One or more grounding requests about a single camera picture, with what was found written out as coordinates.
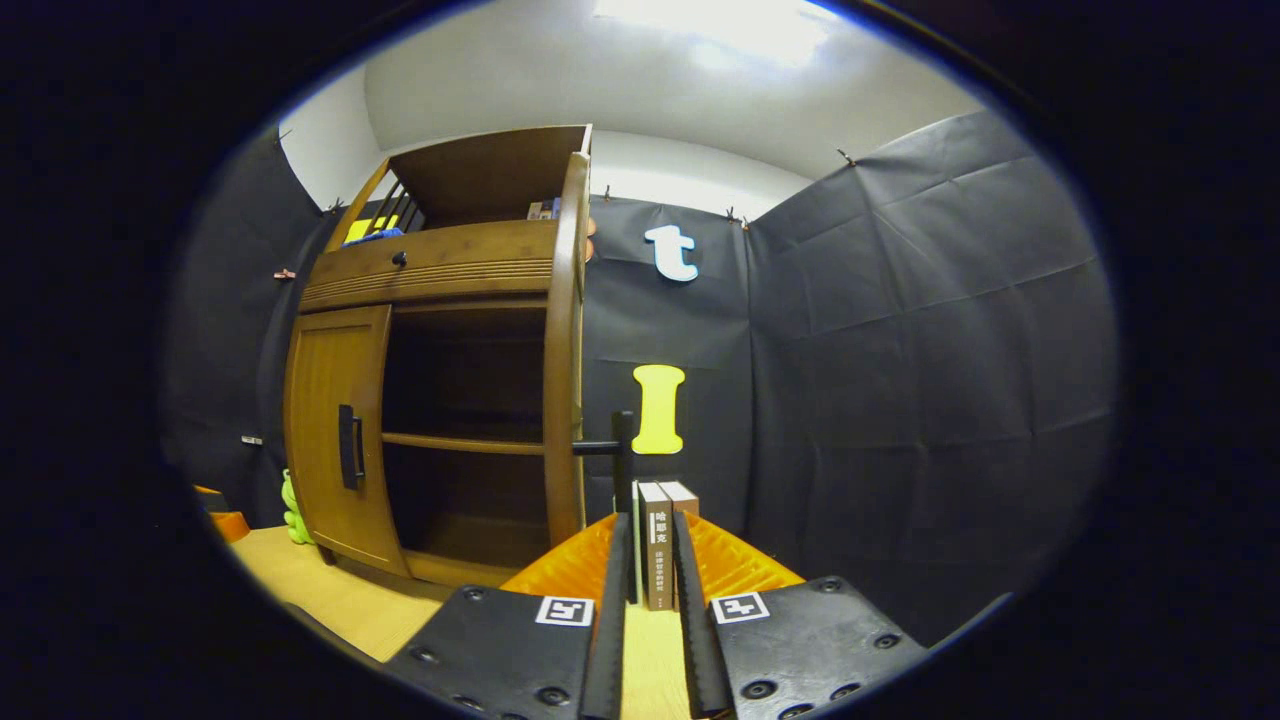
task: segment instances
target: black fabric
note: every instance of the black fabric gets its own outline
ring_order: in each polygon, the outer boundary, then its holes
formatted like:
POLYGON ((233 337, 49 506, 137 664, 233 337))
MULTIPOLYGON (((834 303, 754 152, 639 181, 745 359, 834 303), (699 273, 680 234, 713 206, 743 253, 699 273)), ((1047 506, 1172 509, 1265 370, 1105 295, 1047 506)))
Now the black fabric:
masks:
POLYGON ((924 644, 1016 591, 1101 478, 1115 318, 1091 233, 989 113, 750 225, 745 538, 924 644))
POLYGON ((234 155, 193 213, 173 265, 160 357, 166 460, 220 491, 251 528, 284 523, 289 333, 307 269, 337 223, 298 183, 276 132, 234 155), (273 278, 284 268, 297 279, 273 278))
MULTIPOLYGON (((640 455, 640 479, 678 477, 701 512, 741 533, 746 525, 751 456, 751 363, 746 255, 741 227, 726 218, 639 200, 595 197, 595 256, 586 264, 582 315, 582 430, 607 439, 611 415, 640 415, 639 365, 685 372, 676 395, 676 455, 640 455), (653 263, 645 231, 675 224, 695 241, 685 260, 689 283, 669 281, 653 263)), ((612 512, 612 461, 586 457, 588 520, 612 512)))

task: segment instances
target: green toy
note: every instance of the green toy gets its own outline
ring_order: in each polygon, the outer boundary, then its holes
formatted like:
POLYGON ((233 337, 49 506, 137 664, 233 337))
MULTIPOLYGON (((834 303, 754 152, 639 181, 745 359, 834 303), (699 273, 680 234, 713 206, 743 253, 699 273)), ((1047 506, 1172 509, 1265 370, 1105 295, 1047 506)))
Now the green toy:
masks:
POLYGON ((298 511, 298 498, 293 495, 293 479, 289 478, 288 469, 284 470, 284 487, 280 488, 280 497, 288 506, 288 511, 284 512, 284 524, 289 527, 289 539, 298 544, 315 544, 316 541, 311 539, 307 524, 302 521, 302 512, 298 511))

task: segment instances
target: top shelf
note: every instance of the top shelf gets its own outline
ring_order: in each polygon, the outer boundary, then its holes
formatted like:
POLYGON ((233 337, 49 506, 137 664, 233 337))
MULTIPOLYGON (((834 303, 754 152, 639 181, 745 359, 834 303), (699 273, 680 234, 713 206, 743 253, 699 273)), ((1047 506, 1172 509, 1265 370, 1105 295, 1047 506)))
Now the top shelf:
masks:
POLYGON ((530 202, 558 197, 568 158, 589 152, 591 126, 463 137, 388 160, 417 202, 425 228, 522 219, 530 202))

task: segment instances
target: cabinet door handle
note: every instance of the cabinet door handle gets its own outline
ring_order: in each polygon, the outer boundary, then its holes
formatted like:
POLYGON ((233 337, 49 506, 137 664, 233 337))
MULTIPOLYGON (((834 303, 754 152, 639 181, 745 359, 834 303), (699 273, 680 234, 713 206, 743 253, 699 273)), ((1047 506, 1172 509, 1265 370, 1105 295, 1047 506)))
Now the cabinet door handle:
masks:
POLYGON ((360 489, 365 479, 365 423, 351 405, 338 406, 338 461, 342 464, 342 487, 360 489))

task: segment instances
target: white ceiling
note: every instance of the white ceiling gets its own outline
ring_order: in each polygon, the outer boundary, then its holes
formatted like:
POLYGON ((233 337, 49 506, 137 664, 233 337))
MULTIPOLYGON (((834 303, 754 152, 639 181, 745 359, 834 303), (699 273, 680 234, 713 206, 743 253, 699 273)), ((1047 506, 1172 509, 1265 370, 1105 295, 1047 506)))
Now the white ceiling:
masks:
POLYGON ((594 123, 817 179, 842 164, 836 147, 859 158, 982 108, 841 19, 826 20, 831 35, 808 63, 785 67, 694 35, 593 17, 594 8, 595 0, 497 0, 374 56, 365 96, 379 146, 594 123))

